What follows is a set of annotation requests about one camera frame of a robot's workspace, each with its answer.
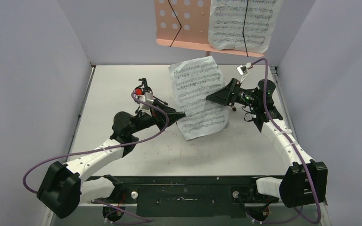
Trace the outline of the sheet music page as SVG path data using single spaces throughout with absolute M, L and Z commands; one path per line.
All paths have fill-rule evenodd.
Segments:
M 225 86 L 224 75 L 212 56 L 169 66 L 175 109 L 185 113 L 177 127 L 186 140 L 211 135 L 228 124 L 227 107 L 206 97 Z
M 216 50 L 264 54 L 283 0 L 213 0 L 208 42 Z

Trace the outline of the black microphone tripod mount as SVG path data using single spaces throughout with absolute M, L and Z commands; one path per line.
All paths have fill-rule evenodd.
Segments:
M 136 88 L 140 88 L 140 89 L 143 89 L 145 91 L 149 91 L 153 94 L 153 90 L 151 89 L 151 87 L 148 85 L 148 82 L 147 82 L 147 79 L 146 78 L 140 78 L 138 79 L 138 81 L 141 82 L 141 84 L 139 86 L 137 86 Z M 167 105 L 168 106 L 168 103 L 165 102 L 165 101 L 162 101 L 161 99 L 157 98 L 154 96 L 153 94 L 153 97 L 154 97 L 154 103 L 153 103 L 153 106 L 156 106 L 156 104 L 163 104 L 163 105 Z

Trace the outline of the pink music stand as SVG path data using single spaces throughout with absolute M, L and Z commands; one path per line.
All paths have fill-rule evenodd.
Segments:
M 240 56 L 264 54 L 236 50 L 216 50 L 209 45 L 208 27 L 212 0 L 156 0 L 156 42 L 162 46 L 202 50 Z

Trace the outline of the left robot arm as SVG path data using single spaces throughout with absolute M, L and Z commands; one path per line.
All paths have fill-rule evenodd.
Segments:
M 52 163 L 37 191 L 37 198 L 57 217 L 66 218 L 79 204 L 105 198 L 114 203 L 121 199 L 122 190 L 112 176 L 89 178 L 109 163 L 125 157 L 139 143 L 134 133 L 157 126 L 164 131 L 185 113 L 161 103 L 154 104 L 148 113 L 138 110 L 136 115 L 121 111 L 113 119 L 113 134 L 92 153 L 77 159 Z

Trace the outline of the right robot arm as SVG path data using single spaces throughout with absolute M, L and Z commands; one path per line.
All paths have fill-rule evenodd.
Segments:
M 247 107 L 251 121 L 272 143 L 287 172 L 282 179 L 265 176 L 248 188 L 254 202 L 266 195 L 279 198 L 287 207 L 324 202 L 328 168 L 309 156 L 292 135 L 282 115 L 274 105 L 274 82 L 260 80 L 254 89 L 243 89 L 233 78 L 225 87 L 208 95 L 206 100 L 222 106 L 241 104 Z

